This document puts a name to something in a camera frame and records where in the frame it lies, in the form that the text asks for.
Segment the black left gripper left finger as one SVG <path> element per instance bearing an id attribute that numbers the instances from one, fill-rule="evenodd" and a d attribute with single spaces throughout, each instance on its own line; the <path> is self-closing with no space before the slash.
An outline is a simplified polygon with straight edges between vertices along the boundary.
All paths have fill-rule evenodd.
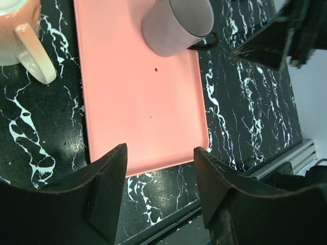
<path id="1" fill-rule="evenodd" d="M 1 182 L 1 244 L 114 244 L 127 145 L 39 190 Z"/>

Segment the pink ceramic mug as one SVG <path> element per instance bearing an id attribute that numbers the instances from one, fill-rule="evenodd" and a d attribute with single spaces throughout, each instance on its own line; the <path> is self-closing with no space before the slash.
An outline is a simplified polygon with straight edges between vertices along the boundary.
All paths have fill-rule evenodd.
<path id="1" fill-rule="evenodd" d="M 40 12 L 40 1 L 1 1 L 1 66 L 21 64 L 47 85 L 57 73 L 39 40 Z"/>

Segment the purple translucent cup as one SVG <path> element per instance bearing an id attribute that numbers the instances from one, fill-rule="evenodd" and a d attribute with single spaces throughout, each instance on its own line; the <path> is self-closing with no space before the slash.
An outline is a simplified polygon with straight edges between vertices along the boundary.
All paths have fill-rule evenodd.
<path id="1" fill-rule="evenodd" d="M 214 11 L 210 1 L 155 1 L 141 24 L 147 46 L 170 57 L 183 50 L 209 51 L 219 45 L 213 32 Z"/>

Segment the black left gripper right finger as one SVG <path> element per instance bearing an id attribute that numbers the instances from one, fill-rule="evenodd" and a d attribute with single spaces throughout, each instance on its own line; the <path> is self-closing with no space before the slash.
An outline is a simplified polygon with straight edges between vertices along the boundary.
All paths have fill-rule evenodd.
<path id="1" fill-rule="evenodd" d="M 194 164 L 212 244 L 326 244 L 326 167 L 270 184 L 220 162 L 201 147 Z"/>

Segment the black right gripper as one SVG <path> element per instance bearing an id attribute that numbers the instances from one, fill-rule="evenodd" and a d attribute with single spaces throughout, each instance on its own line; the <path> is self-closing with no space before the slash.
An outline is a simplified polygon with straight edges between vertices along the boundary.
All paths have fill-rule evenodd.
<path id="1" fill-rule="evenodd" d="M 286 57 L 301 68 L 317 49 L 326 49 L 326 1 L 285 1 L 230 57 L 281 70 Z"/>

